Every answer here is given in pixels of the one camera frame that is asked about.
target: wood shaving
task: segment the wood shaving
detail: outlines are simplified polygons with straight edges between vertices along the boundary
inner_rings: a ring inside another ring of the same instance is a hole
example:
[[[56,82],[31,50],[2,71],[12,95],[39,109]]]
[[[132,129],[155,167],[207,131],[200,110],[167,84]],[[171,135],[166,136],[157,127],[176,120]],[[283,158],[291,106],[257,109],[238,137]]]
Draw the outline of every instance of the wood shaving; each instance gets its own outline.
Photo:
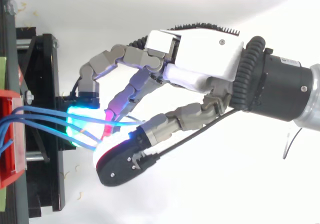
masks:
[[[18,9],[18,13],[23,12],[27,7],[24,6],[22,9]]]
[[[27,30],[29,30],[31,28],[32,24],[28,25],[28,24],[24,23],[24,25],[27,27]]]
[[[66,174],[64,174],[63,179],[66,179],[67,175],[70,173],[70,171],[68,171]]]
[[[80,192],[80,197],[77,199],[78,201],[82,198],[83,192]]]

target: red plastic part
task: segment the red plastic part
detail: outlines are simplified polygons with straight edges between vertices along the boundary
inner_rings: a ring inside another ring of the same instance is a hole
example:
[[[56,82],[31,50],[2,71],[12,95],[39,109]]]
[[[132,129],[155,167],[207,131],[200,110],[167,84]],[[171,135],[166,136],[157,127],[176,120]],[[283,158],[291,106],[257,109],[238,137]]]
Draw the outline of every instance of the red plastic part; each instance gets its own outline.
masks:
[[[9,115],[12,112],[12,98],[20,98],[20,94],[11,90],[0,90],[0,118]],[[5,135],[4,142],[9,141],[10,139],[13,140],[13,143],[0,157],[0,189],[15,182],[24,173],[24,170],[16,172],[13,124],[10,125]]]

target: black metal frame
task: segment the black metal frame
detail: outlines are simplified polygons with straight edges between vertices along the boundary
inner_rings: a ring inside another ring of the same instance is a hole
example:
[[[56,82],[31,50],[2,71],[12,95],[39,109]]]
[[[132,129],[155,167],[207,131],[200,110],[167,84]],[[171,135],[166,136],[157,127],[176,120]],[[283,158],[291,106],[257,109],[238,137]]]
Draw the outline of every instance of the black metal frame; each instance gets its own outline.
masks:
[[[28,89],[34,95],[32,106],[60,110],[59,78],[55,37],[36,36],[35,27],[17,28],[17,39],[31,39],[28,49],[19,49],[18,61]],[[60,129],[54,123],[45,123]],[[65,186],[62,151],[66,144],[58,137],[34,128],[25,128],[26,150],[41,151],[49,160],[27,163],[26,181],[29,217],[40,217],[41,207],[52,206],[54,212],[65,206]]]

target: silver cylinder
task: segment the silver cylinder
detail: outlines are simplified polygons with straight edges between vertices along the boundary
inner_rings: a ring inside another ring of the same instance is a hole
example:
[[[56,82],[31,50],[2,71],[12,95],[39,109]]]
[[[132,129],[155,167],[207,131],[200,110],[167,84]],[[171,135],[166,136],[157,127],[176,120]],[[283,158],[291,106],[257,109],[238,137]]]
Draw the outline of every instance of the silver cylinder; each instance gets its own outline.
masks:
[[[31,39],[18,39],[16,40],[17,50],[27,50],[30,46]]]
[[[27,162],[37,162],[43,161],[44,157],[42,156],[41,151],[27,151],[25,159]]]
[[[294,120],[300,128],[320,131],[320,64],[310,67],[313,81],[309,100],[302,114]]]

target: black corrugated cable conduit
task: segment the black corrugated cable conduit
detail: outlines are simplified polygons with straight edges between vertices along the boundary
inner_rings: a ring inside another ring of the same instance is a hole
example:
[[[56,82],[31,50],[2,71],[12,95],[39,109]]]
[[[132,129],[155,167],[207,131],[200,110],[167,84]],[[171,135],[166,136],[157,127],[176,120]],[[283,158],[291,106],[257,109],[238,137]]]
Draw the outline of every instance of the black corrugated cable conduit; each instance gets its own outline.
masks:
[[[251,79],[265,45],[266,41],[261,36],[253,37],[246,45],[233,82],[233,94],[230,102],[232,108],[237,110],[248,109],[248,93]]]

